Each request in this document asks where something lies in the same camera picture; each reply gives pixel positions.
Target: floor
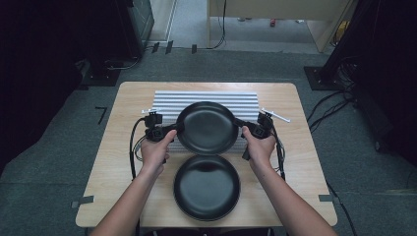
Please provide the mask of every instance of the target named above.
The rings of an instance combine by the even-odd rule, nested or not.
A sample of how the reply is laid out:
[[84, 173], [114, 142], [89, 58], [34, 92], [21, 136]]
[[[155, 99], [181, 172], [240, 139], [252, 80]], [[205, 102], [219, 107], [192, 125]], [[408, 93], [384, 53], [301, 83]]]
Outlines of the floor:
[[[155, 25], [149, 43], [162, 45], [173, 40], [173, 47], [207, 48], [207, 0], [150, 0]], [[211, 18], [210, 46], [218, 44], [222, 33], [222, 19]], [[218, 50], [263, 51], [284, 53], [320, 53], [303, 21], [277, 20], [274, 28], [269, 19], [239, 22], [235, 18], [224, 21], [225, 41]], [[323, 52], [330, 55], [331, 45]]]

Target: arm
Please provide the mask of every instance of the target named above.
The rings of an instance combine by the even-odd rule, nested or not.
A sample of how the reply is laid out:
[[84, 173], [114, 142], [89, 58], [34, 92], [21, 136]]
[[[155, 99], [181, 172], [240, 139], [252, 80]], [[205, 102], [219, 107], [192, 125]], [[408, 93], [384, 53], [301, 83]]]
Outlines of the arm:
[[176, 131], [170, 131], [159, 143], [142, 142], [144, 163], [141, 171], [90, 235], [130, 236], [135, 232], [150, 190], [163, 171], [163, 159], [169, 158], [168, 145], [176, 134]]
[[270, 165], [275, 139], [258, 140], [243, 127], [251, 155], [249, 163], [289, 235], [336, 235], [328, 223], [297, 195]]

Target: wrist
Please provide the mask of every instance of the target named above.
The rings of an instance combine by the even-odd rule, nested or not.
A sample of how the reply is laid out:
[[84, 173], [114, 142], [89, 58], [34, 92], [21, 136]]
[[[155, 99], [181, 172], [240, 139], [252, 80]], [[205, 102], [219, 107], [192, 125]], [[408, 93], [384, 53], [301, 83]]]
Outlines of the wrist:
[[271, 171], [275, 172], [269, 161], [254, 161], [251, 159], [249, 163], [252, 171], [254, 171], [256, 175], [261, 173], [269, 173]]
[[157, 171], [157, 169], [155, 169], [155, 168], [142, 166], [141, 170], [138, 173], [138, 176], [155, 180], [159, 176], [159, 171]]

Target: wooden table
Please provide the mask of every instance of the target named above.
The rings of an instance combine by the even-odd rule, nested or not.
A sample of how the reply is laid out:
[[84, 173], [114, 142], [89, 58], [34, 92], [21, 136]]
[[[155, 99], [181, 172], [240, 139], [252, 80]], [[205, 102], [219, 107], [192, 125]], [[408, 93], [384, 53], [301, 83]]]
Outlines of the wooden table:
[[[133, 125], [143, 117], [141, 111], [152, 107], [156, 90], [255, 91], [260, 108], [291, 119], [290, 123], [274, 119], [285, 150], [287, 183], [330, 224], [337, 216], [332, 202], [321, 202], [319, 195], [329, 195], [297, 89], [292, 84], [267, 83], [142, 83], [120, 86], [112, 108], [84, 196], [94, 196], [94, 203], [81, 205], [76, 222], [81, 227], [95, 227], [119, 199], [132, 175], [129, 162], [129, 140]], [[145, 131], [138, 126], [137, 138]], [[266, 193], [241, 154], [221, 154], [238, 171], [241, 180], [239, 201], [220, 220], [202, 222], [187, 216], [176, 205], [172, 185], [176, 171], [191, 157], [171, 154], [164, 172], [156, 181], [141, 217], [143, 227], [249, 227], [282, 225]], [[277, 166], [276, 152], [272, 165]], [[137, 161], [137, 171], [142, 163]]]
[[[210, 17], [223, 17], [225, 0], [207, 0], [207, 34]], [[353, 0], [227, 0], [225, 17], [307, 20], [319, 52], [323, 52], [349, 11]]]

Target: hand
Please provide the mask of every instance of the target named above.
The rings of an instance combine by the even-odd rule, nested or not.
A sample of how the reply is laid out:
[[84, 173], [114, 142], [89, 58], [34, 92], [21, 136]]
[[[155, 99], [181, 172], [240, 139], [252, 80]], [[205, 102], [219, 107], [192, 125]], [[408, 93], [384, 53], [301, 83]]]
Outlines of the hand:
[[174, 140], [176, 130], [166, 134], [165, 138], [158, 143], [143, 140], [141, 143], [141, 154], [143, 166], [141, 172], [149, 171], [158, 176], [163, 171], [163, 160], [169, 158], [168, 145]]
[[275, 148], [275, 138], [269, 136], [268, 138], [259, 140], [252, 136], [251, 131], [246, 126], [242, 127], [242, 133], [246, 141], [248, 141], [249, 155], [251, 155], [249, 163], [251, 167], [253, 169], [263, 166], [271, 167], [269, 158]]

